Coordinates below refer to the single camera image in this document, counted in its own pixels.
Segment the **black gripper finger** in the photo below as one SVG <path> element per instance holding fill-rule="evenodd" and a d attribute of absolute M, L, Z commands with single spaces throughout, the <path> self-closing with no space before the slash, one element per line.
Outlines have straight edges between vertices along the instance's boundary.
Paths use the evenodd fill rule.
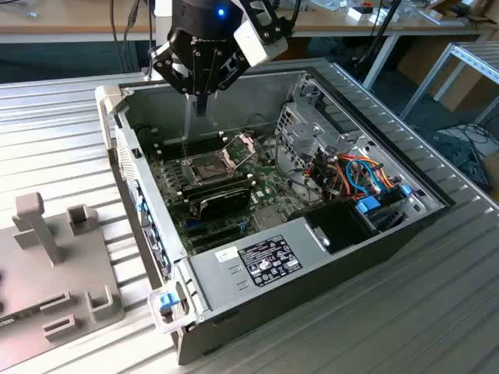
<path fill-rule="evenodd" d="M 187 96 L 196 117 L 202 116 L 202 92 L 195 89 L 194 75 L 167 42 L 149 49 L 151 69 L 177 92 Z"/>
<path fill-rule="evenodd" d="M 207 112 L 207 101 L 211 94 L 227 90 L 248 68 L 246 56 L 237 48 L 231 55 L 224 56 L 221 51 L 214 53 L 214 60 L 207 77 L 205 93 L 201 96 L 201 116 Z"/>

